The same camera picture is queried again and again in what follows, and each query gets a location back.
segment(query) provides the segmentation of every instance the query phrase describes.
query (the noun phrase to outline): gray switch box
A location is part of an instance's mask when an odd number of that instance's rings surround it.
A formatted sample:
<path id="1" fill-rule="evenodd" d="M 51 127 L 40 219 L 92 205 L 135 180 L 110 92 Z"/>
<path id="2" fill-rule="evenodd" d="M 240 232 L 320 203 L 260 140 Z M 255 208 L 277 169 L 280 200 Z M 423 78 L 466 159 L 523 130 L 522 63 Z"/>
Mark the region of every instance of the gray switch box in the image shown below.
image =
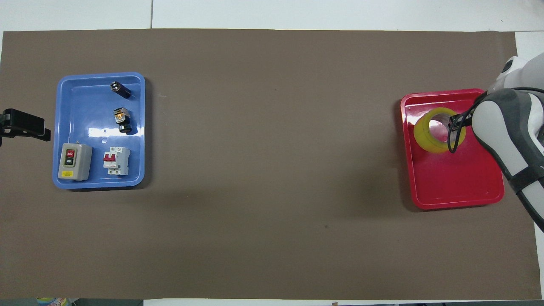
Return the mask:
<path id="1" fill-rule="evenodd" d="M 58 178 L 84 181 L 89 178 L 92 147 L 79 143 L 65 143 L 60 153 Z"/>

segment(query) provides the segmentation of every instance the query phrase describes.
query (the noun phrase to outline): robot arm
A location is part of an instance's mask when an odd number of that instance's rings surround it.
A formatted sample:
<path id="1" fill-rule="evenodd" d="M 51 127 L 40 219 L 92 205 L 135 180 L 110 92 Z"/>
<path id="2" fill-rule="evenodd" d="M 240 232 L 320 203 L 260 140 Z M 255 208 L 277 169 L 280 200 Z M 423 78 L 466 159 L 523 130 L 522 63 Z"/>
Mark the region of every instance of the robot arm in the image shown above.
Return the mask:
<path id="1" fill-rule="evenodd" d="M 511 58 L 471 112 L 474 135 L 544 231 L 544 53 Z"/>

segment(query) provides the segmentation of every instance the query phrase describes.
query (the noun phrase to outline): electrical component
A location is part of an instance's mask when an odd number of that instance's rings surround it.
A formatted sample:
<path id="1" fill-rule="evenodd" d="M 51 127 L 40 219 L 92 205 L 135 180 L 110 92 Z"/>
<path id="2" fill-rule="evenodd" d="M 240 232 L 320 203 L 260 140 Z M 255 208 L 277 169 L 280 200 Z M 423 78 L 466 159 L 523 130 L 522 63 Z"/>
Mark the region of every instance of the electrical component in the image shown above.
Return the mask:
<path id="1" fill-rule="evenodd" d="M 110 85 L 110 88 L 112 89 L 114 93 L 122 96 L 125 99 L 128 99 L 131 96 L 131 91 L 128 88 L 126 88 L 123 84 L 117 81 L 114 81 Z"/>
<path id="2" fill-rule="evenodd" d="M 122 146 L 111 146 L 109 151 L 104 152 L 102 161 L 104 168 L 108 169 L 108 174 L 112 175 L 127 175 L 128 174 L 128 157 L 131 154 L 129 148 Z"/>
<path id="3" fill-rule="evenodd" d="M 58 178 L 84 181 L 89 178 L 92 147 L 80 143 L 65 143 L 60 153 Z"/>
<path id="4" fill-rule="evenodd" d="M 132 131 L 131 115 L 128 112 L 128 109 L 121 107 L 113 110 L 113 115 L 115 116 L 115 123 L 119 124 L 119 131 L 121 133 L 130 133 Z"/>

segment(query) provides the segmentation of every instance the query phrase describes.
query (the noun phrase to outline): white table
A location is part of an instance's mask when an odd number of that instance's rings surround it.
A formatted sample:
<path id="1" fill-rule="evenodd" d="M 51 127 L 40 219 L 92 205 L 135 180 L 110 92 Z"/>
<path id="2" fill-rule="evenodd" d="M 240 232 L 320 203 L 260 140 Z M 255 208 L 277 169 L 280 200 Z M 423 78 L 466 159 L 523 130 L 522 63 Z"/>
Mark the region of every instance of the white table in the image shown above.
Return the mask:
<path id="1" fill-rule="evenodd" d="M 518 56 L 530 59 L 544 52 L 544 2 L 541 0 L 94 0 L 88 2 L 2 0 L 0 2 L 0 31 L 2 32 L 145 28 L 512 31 L 516 32 Z M 544 234 L 536 226 L 535 232 L 542 286 L 544 284 Z M 145 301 L 144 304 L 145 306 L 218 304 L 221 306 L 300 306 L 330 305 L 332 302 L 339 302 L 341 305 L 414 303 L 416 301 L 160 299 Z"/>

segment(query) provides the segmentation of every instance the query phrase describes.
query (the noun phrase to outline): red tray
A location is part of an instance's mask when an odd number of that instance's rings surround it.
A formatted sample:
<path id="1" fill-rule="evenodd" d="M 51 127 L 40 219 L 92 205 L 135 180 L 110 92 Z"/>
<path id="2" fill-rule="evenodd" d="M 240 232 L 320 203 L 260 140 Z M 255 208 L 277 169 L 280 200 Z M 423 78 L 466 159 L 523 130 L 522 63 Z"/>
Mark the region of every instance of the red tray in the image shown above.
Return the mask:
<path id="1" fill-rule="evenodd" d="M 436 107 L 447 107 L 462 113 L 482 92 L 481 89 L 436 91 L 406 95 L 401 100 L 412 200 L 419 208 L 484 205 L 502 199 L 504 184 L 500 168 L 478 143 L 471 127 L 467 127 L 465 141 L 454 154 L 429 153 L 416 143 L 413 136 L 414 125 L 426 112 Z M 447 136 L 447 128 L 441 124 L 431 129 L 444 139 Z"/>

